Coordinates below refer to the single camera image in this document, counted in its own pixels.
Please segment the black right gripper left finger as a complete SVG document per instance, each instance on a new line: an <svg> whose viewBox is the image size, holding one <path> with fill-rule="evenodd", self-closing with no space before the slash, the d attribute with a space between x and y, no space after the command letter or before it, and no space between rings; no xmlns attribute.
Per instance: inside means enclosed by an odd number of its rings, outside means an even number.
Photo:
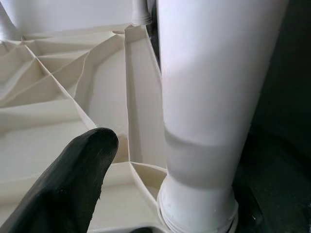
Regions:
<svg viewBox="0 0 311 233"><path fill-rule="evenodd" d="M109 128L71 140L1 225L2 233L85 233L118 151Z"/></svg>

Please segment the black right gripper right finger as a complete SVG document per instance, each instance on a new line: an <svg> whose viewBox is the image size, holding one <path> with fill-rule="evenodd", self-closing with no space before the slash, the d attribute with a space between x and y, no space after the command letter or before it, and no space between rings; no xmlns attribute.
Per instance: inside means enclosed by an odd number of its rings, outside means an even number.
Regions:
<svg viewBox="0 0 311 233"><path fill-rule="evenodd" d="M289 141L251 128L233 189L238 233L311 231L311 162Z"/></svg>

